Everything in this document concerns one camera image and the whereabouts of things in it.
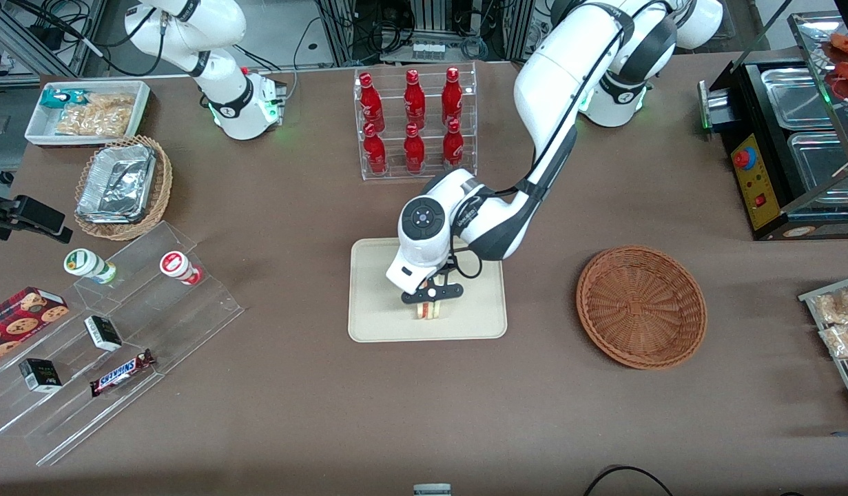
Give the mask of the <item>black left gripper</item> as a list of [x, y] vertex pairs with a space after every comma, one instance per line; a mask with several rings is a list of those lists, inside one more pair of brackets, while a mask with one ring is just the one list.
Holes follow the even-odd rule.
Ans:
[[401, 301], [404, 304], [423, 304], [461, 298], [464, 295], [464, 287], [459, 283], [448, 282], [449, 274], [456, 270], [456, 266], [440, 268], [433, 276], [425, 279], [413, 293], [402, 292]]

